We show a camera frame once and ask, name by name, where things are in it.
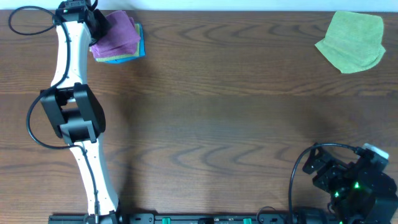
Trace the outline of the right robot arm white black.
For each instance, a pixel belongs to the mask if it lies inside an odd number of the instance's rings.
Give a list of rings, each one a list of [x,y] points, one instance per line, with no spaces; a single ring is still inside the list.
[[[347,164],[318,147],[302,170],[317,173],[313,185],[330,194],[340,223],[389,223],[397,210],[397,185],[384,173],[389,155],[368,143],[354,153],[358,160]]]

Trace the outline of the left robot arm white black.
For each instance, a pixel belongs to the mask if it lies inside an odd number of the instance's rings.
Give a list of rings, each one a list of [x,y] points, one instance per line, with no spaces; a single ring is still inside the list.
[[[109,28],[90,1],[62,1],[53,17],[58,35],[57,66],[40,102],[57,137],[74,155],[88,200],[82,223],[122,223],[119,199],[103,152],[106,120],[87,84],[87,54]]]

